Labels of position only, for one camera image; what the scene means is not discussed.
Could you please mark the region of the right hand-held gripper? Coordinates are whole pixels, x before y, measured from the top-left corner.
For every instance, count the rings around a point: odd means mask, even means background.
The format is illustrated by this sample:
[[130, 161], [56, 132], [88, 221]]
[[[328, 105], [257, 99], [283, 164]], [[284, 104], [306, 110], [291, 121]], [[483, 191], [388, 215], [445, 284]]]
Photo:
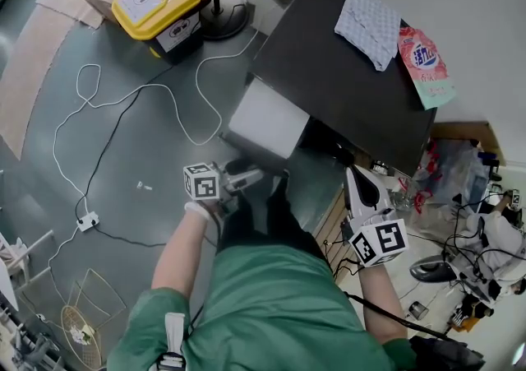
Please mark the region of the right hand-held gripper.
[[360, 166], [345, 170], [344, 239], [364, 267], [389, 262], [408, 249], [405, 223], [377, 174]]

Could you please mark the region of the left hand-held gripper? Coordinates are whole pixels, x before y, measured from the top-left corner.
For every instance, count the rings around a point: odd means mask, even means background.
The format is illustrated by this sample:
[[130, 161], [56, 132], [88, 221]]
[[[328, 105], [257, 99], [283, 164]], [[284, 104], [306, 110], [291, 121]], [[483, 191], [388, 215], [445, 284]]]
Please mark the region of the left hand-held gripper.
[[218, 165], [199, 163], [182, 170], [184, 188], [191, 200], [218, 201], [221, 207], [264, 178], [264, 172], [248, 158]]

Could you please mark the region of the person's left hand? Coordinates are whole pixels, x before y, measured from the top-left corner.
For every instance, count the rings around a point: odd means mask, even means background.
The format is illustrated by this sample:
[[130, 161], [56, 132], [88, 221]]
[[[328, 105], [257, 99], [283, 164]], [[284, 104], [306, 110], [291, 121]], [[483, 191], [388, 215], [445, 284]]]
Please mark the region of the person's left hand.
[[207, 200], [207, 201], [189, 201], [184, 205], [185, 211], [192, 211], [204, 219], [210, 221], [216, 216], [218, 212], [222, 210], [222, 207], [218, 201]]

